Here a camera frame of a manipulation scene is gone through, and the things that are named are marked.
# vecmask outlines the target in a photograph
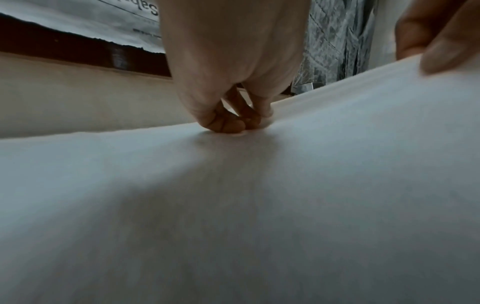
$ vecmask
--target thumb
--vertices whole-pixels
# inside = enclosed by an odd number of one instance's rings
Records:
[[[427,47],[421,69],[438,73],[455,68],[480,51],[480,0],[467,0]]]

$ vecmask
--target human hand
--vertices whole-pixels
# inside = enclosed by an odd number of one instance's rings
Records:
[[[480,51],[480,0],[414,0],[395,38],[398,60],[423,53],[426,73],[452,69]]]
[[[169,68],[203,127],[238,133],[272,115],[300,67],[310,0],[158,0]],[[251,108],[236,84],[242,83]],[[238,114],[229,112],[225,100]]]

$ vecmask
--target blurred hand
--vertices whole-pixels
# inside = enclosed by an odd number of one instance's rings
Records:
[[[413,0],[395,35],[398,60],[423,53],[426,73],[452,69],[480,51],[480,0]]]
[[[158,2],[173,80],[200,125],[238,133],[271,116],[272,98],[289,86],[302,61],[311,0]],[[253,108],[237,83],[247,90]]]

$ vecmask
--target white sheet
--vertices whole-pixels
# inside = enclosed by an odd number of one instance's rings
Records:
[[[196,124],[0,140],[1,303],[477,303],[480,60]]]

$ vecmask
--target white cloth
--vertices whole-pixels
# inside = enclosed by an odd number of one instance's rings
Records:
[[[0,140],[1,303],[478,303],[480,60],[197,124]]]

